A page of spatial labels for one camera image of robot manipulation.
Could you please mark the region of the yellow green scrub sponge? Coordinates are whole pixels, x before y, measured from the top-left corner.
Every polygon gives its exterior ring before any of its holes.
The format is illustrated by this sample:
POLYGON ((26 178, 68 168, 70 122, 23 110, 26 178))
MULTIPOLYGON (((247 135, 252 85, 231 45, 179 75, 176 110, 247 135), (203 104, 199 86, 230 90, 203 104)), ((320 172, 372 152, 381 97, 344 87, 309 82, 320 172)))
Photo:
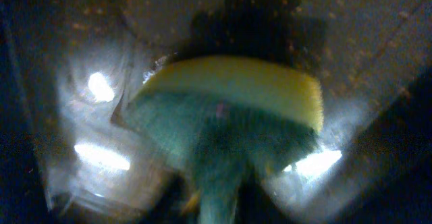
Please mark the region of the yellow green scrub sponge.
POLYGON ((319 147, 320 81, 253 57, 214 55, 162 67, 122 113, 127 127, 188 180, 184 212, 233 223, 241 187, 319 147))

